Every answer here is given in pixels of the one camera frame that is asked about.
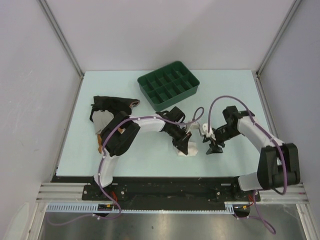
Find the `white underwear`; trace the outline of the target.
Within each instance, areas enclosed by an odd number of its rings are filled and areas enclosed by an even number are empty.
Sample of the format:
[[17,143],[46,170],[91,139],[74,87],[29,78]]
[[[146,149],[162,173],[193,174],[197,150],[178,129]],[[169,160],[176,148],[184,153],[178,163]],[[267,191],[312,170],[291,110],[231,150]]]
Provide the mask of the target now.
[[178,150],[177,148],[175,150],[177,155],[180,157],[194,157],[198,153],[197,144],[192,141],[188,142],[188,149],[187,149],[188,154],[184,154],[182,151]]

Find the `green compartment tray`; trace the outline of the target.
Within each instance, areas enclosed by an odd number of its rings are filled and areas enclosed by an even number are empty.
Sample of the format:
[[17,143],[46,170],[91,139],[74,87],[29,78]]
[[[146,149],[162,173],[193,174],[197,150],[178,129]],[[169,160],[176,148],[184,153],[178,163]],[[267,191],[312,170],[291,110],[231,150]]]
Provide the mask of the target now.
[[139,88],[156,112],[161,112],[196,94],[200,81],[179,60],[137,79]]

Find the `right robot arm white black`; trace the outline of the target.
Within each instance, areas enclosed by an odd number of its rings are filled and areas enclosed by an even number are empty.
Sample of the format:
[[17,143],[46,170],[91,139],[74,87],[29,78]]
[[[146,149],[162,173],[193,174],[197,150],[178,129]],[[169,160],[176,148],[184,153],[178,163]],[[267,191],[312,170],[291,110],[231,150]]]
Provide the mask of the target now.
[[265,130],[250,110],[239,111],[228,106],[222,112],[225,125],[210,128],[208,123],[200,127],[203,142],[209,142],[207,154],[223,152],[225,142],[239,135],[246,137],[259,152],[257,170],[241,175],[238,183],[230,188],[231,196],[242,201],[253,190],[274,190],[297,185],[301,181],[298,148],[285,143]]

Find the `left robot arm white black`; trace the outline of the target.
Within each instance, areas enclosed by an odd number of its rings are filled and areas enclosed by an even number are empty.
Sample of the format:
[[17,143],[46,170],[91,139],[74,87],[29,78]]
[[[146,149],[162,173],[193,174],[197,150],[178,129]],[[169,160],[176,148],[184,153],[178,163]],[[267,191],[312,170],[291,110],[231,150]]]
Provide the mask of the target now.
[[170,111],[156,112],[150,116],[134,117],[126,112],[119,112],[101,131],[101,161],[97,174],[94,176],[96,185],[93,194],[100,200],[110,196],[114,170],[118,159],[131,147],[138,133],[165,132],[172,138],[173,146],[188,155],[189,140],[192,134],[187,131],[186,115],[178,108]]

